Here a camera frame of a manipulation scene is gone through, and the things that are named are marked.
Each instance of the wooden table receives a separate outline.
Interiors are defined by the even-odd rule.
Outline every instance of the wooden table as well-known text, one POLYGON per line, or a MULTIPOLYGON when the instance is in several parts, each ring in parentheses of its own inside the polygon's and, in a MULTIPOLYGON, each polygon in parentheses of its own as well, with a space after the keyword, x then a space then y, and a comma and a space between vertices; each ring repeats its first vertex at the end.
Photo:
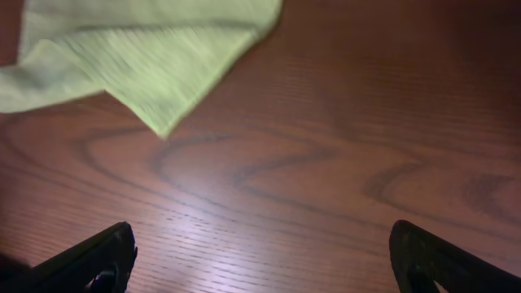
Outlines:
POLYGON ((131 292, 397 292, 406 219, 521 275, 519 12, 286 0, 168 141, 107 95, 1 116, 0 250, 35 265, 128 221, 131 292))

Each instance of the brown wooden surface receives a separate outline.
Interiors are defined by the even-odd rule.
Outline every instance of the brown wooden surface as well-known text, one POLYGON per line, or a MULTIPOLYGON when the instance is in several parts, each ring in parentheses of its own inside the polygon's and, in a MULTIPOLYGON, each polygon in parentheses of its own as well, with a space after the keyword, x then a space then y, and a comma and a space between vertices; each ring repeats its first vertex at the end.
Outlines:
POLYGON ((397 292, 406 219, 521 275, 519 15, 287 0, 167 142, 106 95, 1 116, 0 249, 35 265, 128 221, 132 292, 397 292))

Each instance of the folded cloth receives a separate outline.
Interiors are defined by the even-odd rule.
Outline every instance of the folded cloth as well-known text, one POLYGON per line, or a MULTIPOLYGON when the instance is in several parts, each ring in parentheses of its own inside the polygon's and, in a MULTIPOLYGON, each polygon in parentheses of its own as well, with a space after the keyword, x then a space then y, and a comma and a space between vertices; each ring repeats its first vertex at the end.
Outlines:
POLYGON ((282 0, 28 0, 0 112, 106 90, 159 136, 274 26, 282 0))

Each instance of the black object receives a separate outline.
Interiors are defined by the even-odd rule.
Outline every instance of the black object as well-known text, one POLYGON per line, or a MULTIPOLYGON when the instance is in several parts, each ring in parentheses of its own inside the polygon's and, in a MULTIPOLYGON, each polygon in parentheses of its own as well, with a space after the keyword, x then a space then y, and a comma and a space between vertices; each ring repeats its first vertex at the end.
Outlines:
POLYGON ((408 221, 389 239, 392 270, 402 293, 520 292, 521 278, 507 273, 408 221))
POLYGON ((32 269, 10 263, 9 271, 16 271, 0 274, 9 276, 0 292, 122 293, 137 255, 132 228, 118 223, 32 269))

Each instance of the wood grain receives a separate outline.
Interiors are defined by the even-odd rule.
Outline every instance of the wood grain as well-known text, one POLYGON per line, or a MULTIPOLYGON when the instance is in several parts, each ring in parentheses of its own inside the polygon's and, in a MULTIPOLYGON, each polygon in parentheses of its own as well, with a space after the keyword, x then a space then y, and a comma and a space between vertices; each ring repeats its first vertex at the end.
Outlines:
POLYGON ((131 292, 397 292, 406 219, 521 275, 519 8, 286 0, 168 141, 107 95, 0 116, 0 250, 35 265, 128 221, 131 292))

